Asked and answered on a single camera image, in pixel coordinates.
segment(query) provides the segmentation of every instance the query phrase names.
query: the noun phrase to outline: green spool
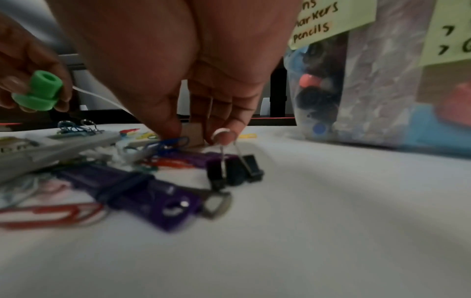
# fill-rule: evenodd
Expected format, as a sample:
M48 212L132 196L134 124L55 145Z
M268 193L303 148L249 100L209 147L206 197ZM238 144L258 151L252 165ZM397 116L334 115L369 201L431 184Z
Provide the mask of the green spool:
M13 100L25 107L37 111L49 111L59 101L62 80L50 72L37 70L29 81L30 91L27 95L12 93Z

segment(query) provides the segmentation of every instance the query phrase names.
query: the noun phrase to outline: clear plastic packaging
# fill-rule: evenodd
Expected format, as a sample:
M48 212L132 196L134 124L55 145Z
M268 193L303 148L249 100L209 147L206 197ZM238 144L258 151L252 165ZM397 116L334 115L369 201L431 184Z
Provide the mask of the clear plastic packaging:
M471 155L471 60L419 66L433 9L379 0L376 22L287 51L306 138Z

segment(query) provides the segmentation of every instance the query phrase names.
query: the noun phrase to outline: plastic container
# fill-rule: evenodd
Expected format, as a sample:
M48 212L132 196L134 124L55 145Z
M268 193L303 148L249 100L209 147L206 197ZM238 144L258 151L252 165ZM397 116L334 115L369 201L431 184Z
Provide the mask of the plastic container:
M286 52L306 138L471 155L471 60L419 66L433 9L379 0L376 22Z

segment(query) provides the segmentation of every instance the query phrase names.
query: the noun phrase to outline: white string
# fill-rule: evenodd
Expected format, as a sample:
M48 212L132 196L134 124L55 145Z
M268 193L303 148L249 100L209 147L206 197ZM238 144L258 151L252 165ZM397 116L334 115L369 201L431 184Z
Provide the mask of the white string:
M111 99L108 99L108 98L103 97L103 96L101 96L101 95L95 94L95 93L93 93L93 92L89 92L89 91L80 89L80 88L75 87L75 86L72 86L72 88L73 88L74 90L77 90L78 92L82 92L82 93L85 93L85 94L92 95L92 96L98 97L98 98L100 98L100 99L103 99L104 101L106 101L106 102L108 102L108 103L110 103L110 104L112 104L112 105L114 105L114 106L116 106L116 107L118 107L118 108L120 108L120 109L122 109L122 110L128 112L129 114L131 114L131 112L130 112L127 108L123 107L122 105L120 105L119 103L117 103L117 102L115 102L115 101L113 101L113 100L111 100Z

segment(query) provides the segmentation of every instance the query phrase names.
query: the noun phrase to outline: hand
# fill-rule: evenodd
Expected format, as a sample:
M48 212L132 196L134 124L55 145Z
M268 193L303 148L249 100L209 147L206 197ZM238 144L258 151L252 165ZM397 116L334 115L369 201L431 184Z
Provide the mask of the hand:
M72 81L59 57L14 20L0 14L0 106L14 108L11 93L27 94L29 79L36 70L46 70L62 79L64 86L55 109L69 109ZM20 107L27 112L31 109Z
M299 0L48 0L91 73L140 121L178 137L180 83L208 140L239 134L287 46ZM221 143L229 143L227 135Z

